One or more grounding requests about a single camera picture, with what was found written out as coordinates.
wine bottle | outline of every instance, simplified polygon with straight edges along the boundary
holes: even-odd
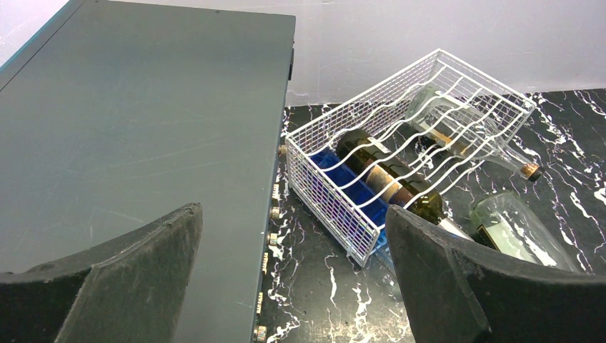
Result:
[[[564,248],[532,210],[514,194],[500,193],[470,211],[472,238],[503,254],[535,264],[578,272]]]
[[[445,116],[438,125],[433,128],[427,136],[434,139],[440,146],[446,146],[458,135],[469,123],[481,119],[484,114],[473,106],[465,105],[452,96],[444,95],[433,86],[423,88],[410,102],[406,110],[406,118],[412,118],[410,124],[419,132],[430,128],[444,115],[446,111],[451,112]],[[414,116],[423,105],[428,102],[420,114]],[[467,129],[449,150],[458,157],[467,158],[488,137],[499,133],[497,124],[490,117],[482,119],[478,124],[473,124]],[[501,136],[488,141],[482,150],[475,154],[473,159],[484,159],[503,166],[516,172],[521,177],[535,182],[545,171],[538,164],[530,161],[524,155],[512,149],[505,143]]]
[[[372,144],[356,150],[349,158],[347,155],[356,147],[363,144]],[[346,132],[336,149],[337,156],[344,160],[344,163],[356,174],[360,175],[374,161],[388,157],[392,152],[381,142],[370,136],[362,129],[355,129]],[[383,189],[394,179],[409,174],[412,170],[397,157],[392,157],[386,161],[379,162],[370,169],[362,180],[376,193],[381,193]],[[406,179],[400,179],[398,182],[389,186],[381,194],[381,198],[388,204],[405,206],[414,196],[430,188],[422,175],[413,174]],[[416,199],[408,210],[417,216],[436,224],[443,229],[456,234],[457,236],[471,240],[460,227],[444,215],[442,209],[442,197],[438,192],[432,190],[427,194]]]

gray panel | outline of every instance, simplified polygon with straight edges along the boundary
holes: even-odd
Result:
[[[0,272],[201,202],[176,338],[247,341],[293,36],[292,16],[86,2],[0,92]]]

dark glass bottle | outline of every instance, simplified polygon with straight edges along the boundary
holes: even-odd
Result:
[[[356,150],[345,160],[345,164],[356,174],[360,175],[374,161],[388,157],[392,152],[362,129],[346,132],[337,144],[337,156],[343,160],[357,146],[372,144]],[[370,189],[380,193],[391,181],[397,177],[409,174],[412,170],[397,157],[382,161],[372,167],[363,177]],[[406,205],[414,196],[430,188],[430,184],[419,174],[413,174],[406,179],[400,179],[381,194],[381,198],[388,204],[398,206]],[[457,236],[469,239],[453,221],[444,215],[442,197],[432,190],[417,198],[408,207],[408,210],[417,216],[436,224]]]

clear glass bottle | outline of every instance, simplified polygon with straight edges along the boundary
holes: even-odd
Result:
[[[570,256],[534,212],[517,196],[499,193],[470,211],[471,237],[503,254],[570,272],[579,272]]]
[[[435,124],[446,111],[455,108],[456,110],[451,111],[427,134],[429,138],[434,139],[440,146],[446,146],[463,128],[472,121],[482,118],[484,114],[473,106],[464,105],[451,96],[446,95],[430,100],[432,97],[439,96],[440,94],[438,89],[433,86],[423,88],[411,100],[406,110],[406,117],[413,117],[423,104],[430,101],[423,111],[410,122],[417,131],[423,132]],[[489,117],[484,118],[480,123],[473,124],[467,130],[468,134],[463,134],[449,150],[455,156],[467,158],[487,137],[495,135],[499,131],[494,120]],[[512,172],[516,172],[531,182],[537,181],[544,171],[538,164],[512,149],[500,136],[485,144],[473,159],[484,159],[494,162]]]

wire grid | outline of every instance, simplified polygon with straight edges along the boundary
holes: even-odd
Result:
[[[348,255],[361,266],[365,265],[370,256],[382,227],[377,228],[361,211],[360,207],[364,205],[354,204],[344,194],[343,187],[337,187],[309,156],[327,147],[333,149],[348,129],[359,127],[374,136],[385,129],[389,132],[401,125],[403,121],[400,119],[406,114],[410,100],[428,84],[463,104],[473,106],[485,116],[490,116],[498,126],[504,143],[515,135],[536,106],[520,93],[438,49],[287,136],[289,184],[346,249]],[[474,120],[477,118],[462,118],[459,124],[470,126]],[[472,132],[463,131],[462,135],[465,134]],[[470,158],[455,166],[467,163]],[[423,159],[415,169],[420,169],[429,160],[430,158]],[[445,162],[429,177],[433,177]],[[471,164],[443,192],[479,165]],[[431,189],[444,181],[454,168],[448,169]],[[422,194],[418,194],[407,206],[420,196]]]

